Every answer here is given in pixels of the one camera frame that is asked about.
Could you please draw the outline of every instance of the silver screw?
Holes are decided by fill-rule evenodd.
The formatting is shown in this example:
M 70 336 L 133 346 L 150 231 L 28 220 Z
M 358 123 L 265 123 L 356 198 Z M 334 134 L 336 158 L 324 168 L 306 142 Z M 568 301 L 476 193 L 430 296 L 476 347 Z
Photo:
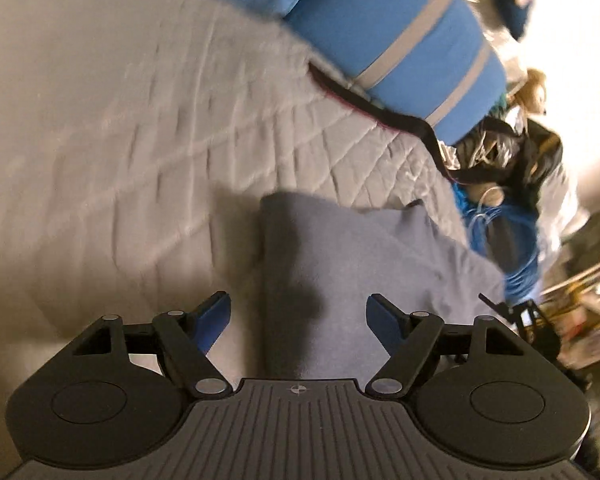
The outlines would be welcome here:
M 371 388 L 379 394 L 392 395 L 398 393 L 402 389 L 402 383 L 390 378 L 376 379 L 371 383 Z
M 209 377 L 200 379 L 196 383 L 196 390 L 205 395 L 221 394 L 227 389 L 227 384 L 222 379 Z

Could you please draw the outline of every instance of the gray cloth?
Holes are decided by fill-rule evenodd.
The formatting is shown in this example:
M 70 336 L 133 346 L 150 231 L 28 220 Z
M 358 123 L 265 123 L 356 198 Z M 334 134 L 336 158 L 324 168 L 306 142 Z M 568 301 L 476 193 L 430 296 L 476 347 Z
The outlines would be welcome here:
M 266 374 L 270 378 L 357 378 L 388 359 L 366 326 L 369 295 L 409 313 L 427 310 L 472 324 L 504 297 L 491 262 L 442 235 L 422 202 L 358 212 L 320 198 L 262 199 Z

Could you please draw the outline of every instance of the bed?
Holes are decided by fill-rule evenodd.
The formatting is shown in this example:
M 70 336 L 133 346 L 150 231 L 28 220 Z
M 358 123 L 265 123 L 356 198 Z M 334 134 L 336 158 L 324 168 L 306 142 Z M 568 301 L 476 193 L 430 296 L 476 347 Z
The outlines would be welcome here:
M 421 143 L 353 113 L 311 48 L 220 0 L 0 0 L 0 475 L 8 395 L 106 313 L 146 322 L 227 290 L 210 352 L 260 367 L 260 198 L 422 198 L 463 240 Z

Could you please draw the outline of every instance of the coiled blue cable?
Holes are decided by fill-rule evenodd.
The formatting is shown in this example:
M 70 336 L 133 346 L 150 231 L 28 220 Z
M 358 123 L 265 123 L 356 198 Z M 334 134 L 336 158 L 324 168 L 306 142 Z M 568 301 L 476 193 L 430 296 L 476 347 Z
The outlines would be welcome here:
M 505 273 L 505 299 L 509 304 L 519 304 L 534 290 L 540 279 L 538 266 L 538 231 L 535 213 L 512 202 L 505 201 L 498 207 L 479 207 L 469 202 L 464 191 L 454 184 L 456 205 L 462 213 L 467 228 L 469 245 L 482 256 L 487 256 L 486 228 L 493 219 L 503 216 L 511 226 L 520 250 L 519 267 Z

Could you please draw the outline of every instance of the mattress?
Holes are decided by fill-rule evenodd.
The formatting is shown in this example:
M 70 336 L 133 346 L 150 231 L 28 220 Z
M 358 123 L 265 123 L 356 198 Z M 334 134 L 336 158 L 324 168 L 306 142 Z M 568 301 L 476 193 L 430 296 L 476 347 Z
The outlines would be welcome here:
M 262 359 L 260 198 L 422 198 L 464 233 L 415 138 L 323 95 L 311 48 L 221 0 L 0 0 L 0 474 L 8 395 L 106 313 L 147 322 L 227 290 L 210 359 Z

